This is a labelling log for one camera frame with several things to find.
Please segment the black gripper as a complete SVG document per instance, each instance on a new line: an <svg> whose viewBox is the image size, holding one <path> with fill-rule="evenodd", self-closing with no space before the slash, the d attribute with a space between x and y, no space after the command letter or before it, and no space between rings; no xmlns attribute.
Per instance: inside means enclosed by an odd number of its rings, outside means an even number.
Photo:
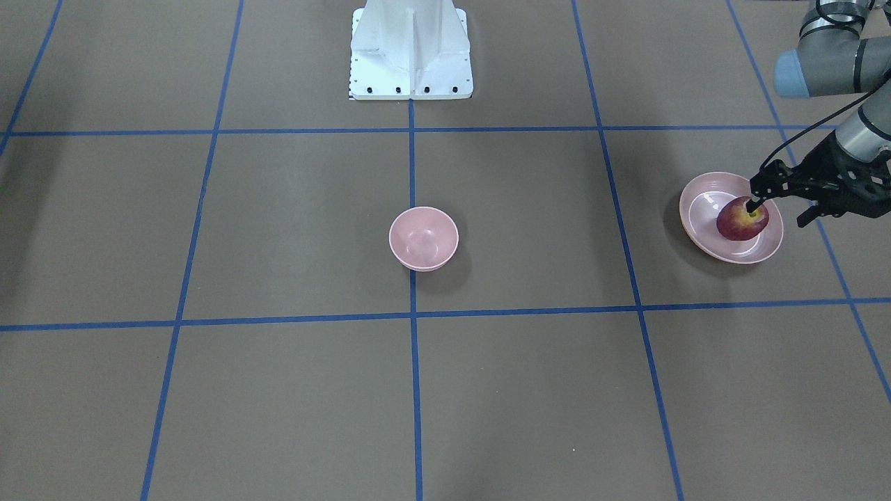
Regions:
<svg viewBox="0 0 891 501"><path fill-rule="evenodd" d="M815 220L825 216L822 206L827 209L855 209L860 197L851 188L858 175L865 171L865 163L860 161L838 141L837 134L829 133L808 155L793 168L789 182L792 196L810 202L804 212L796 217L798 228L805 228ZM766 198L752 196L745 201L747 214L761 214Z"/></svg>

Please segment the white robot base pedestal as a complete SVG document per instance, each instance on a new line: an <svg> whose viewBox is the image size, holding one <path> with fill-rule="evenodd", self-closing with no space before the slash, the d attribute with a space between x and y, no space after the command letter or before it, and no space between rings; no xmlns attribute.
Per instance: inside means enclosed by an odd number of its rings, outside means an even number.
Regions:
<svg viewBox="0 0 891 501"><path fill-rule="evenodd" d="M465 10L452 1L368 1L352 13L348 96L464 100L474 93Z"/></svg>

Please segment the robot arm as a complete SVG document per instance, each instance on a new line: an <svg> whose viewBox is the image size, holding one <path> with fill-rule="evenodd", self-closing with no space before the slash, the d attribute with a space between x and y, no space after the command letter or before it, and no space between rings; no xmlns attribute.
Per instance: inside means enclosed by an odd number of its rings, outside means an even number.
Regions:
<svg viewBox="0 0 891 501"><path fill-rule="evenodd" d="M798 46L776 61L775 92L786 98L857 99L847 105L851 115L796 167L767 156L749 181L748 212L789 196L811 202L798 216L801 227L821 216L879 218L889 212L890 41L862 36L869 14L878 9L888 14L888 1L809 3Z"/></svg>

